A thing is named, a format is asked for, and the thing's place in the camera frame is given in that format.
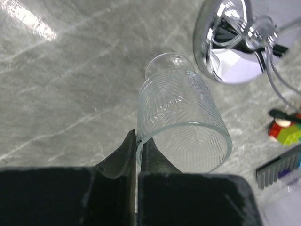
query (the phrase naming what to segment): green object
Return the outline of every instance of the green object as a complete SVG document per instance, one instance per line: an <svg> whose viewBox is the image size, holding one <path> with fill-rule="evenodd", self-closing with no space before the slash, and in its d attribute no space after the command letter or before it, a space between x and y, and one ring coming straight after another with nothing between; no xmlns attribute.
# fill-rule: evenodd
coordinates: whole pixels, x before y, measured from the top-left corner
<svg viewBox="0 0 301 226"><path fill-rule="evenodd" d="M301 124L296 124L296 126L301 130Z"/></svg>
<svg viewBox="0 0 301 226"><path fill-rule="evenodd" d="M301 138L301 129L296 125L292 125L288 128L281 129L277 140L282 145L292 145L296 144L299 138Z"/></svg>

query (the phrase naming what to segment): gray comb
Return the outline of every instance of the gray comb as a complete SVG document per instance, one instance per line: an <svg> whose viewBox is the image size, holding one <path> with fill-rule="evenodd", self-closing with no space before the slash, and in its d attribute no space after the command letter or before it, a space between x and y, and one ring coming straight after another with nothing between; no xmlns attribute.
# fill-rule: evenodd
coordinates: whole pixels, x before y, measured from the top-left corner
<svg viewBox="0 0 301 226"><path fill-rule="evenodd" d="M256 169L257 184L260 189L273 184L278 180L279 173L284 170L294 170L300 164L301 145L283 153Z"/></svg>

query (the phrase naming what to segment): clear glass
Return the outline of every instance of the clear glass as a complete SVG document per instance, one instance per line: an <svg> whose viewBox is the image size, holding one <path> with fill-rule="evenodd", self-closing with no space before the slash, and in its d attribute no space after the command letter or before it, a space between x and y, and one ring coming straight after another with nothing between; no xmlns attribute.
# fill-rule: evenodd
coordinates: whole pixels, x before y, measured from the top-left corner
<svg viewBox="0 0 301 226"><path fill-rule="evenodd" d="M139 94L137 161L153 138L182 172L209 172L229 157L232 141L208 86L177 53L153 59Z"/></svg>
<svg viewBox="0 0 301 226"><path fill-rule="evenodd" d="M250 15L250 18L252 20L256 21L261 16L268 14L269 5L266 0L251 0L250 3L252 7L252 15ZM247 10L245 10L245 1L225 0L223 1L223 4L225 6L223 12L225 20L239 31L241 24L247 18L247 16L245 15L245 13L247 12Z"/></svg>

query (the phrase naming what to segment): gray marble surface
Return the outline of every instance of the gray marble surface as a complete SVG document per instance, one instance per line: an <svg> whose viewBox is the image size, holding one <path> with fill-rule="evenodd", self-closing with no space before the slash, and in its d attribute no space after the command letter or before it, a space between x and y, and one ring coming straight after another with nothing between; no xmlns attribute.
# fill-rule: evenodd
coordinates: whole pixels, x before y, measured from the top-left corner
<svg viewBox="0 0 301 226"><path fill-rule="evenodd" d="M148 62L167 51L194 61L201 4L0 0L0 166L95 165L108 156L136 128ZM299 88L300 50L279 66ZM255 168L287 149L268 138L267 111L285 106L267 76L239 86L205 80L233 141L216 172L242 175L259 196Z"/></svg>

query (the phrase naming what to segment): colorful toy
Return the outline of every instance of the colorful toy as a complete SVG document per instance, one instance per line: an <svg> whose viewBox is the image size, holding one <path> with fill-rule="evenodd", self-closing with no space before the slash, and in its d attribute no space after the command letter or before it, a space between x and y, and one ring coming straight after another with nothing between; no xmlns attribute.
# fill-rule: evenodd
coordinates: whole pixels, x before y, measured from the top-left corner
<svg viewBox="0 0 301 226"><path fill-rule="evenodd" d="M301 114L294 117L301 119ZM285 146L301 141L301 124L276 118L271 124L269 136Z"/></svg>

